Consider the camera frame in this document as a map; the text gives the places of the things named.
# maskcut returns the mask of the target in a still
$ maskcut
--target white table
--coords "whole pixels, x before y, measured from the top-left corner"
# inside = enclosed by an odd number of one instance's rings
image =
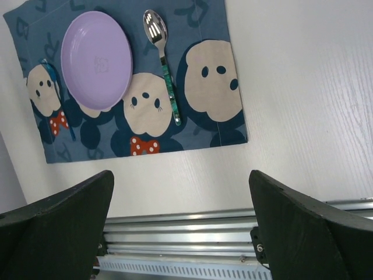
[[[373,197],[373,2],[226,5],[248,144],[52,165],[1,18],[0,130],[27,201],[103,169],[115,175],[111,217],[251,207],[252,169],[320,200]]]

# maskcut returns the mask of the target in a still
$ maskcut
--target pink plate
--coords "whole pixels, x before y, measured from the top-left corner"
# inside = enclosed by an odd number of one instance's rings
[[[102,12],[86,12],[70,24],[61,47],[66,86],[81,105],[105,110],[117,104],[132,77],[132,56],[119,24]]]

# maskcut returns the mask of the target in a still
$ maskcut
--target green handle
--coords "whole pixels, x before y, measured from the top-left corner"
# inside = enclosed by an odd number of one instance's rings
[[[173,110],[175,123],[176,123],[176,125],[181,125],[181,118],[180,118],[179,109],[178,109],[177,103],[176,103],[174,86],[173,86],[173,82],[171,80],[170,69],[168,68],[167,61],[166,61],[165,57],[161,58],[161,63],[162,63],[164,80],[166,82],[168,98],[170,98],[170,103],[171,103],[171,108]]]

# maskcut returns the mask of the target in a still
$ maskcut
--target polka dot bow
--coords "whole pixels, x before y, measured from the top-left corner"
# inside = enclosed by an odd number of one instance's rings
[[[69,125],[63,111],[59,111],[57,117],[50,118],[49,124],[54,136],[57,136],[59,134],[59,125],[62,125],[64,128],[69,129]]]
[[[159,149],[159,143],[156,140],[145,142],[138,137],[131,138],[131,156],[159,153]]]

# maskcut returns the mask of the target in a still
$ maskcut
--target blue placemat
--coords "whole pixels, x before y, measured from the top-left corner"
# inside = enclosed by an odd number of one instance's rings
[[[183,118],[180,127],[171,117],[158,50],[143,30],[147,9],[156,11],[168,28],[166,54]],[[77,104],[61,75],[64,34],[71,21],[87,11],[112,16],[131,44],[131,87],[124,100],[107,111]],[[29,0],[4,18],[27,78],[48,163],[247,142],[224,0]],[[41,59],[56,69],[56,86],[50,86]],[[57,93],[60,103],[53,97]]]

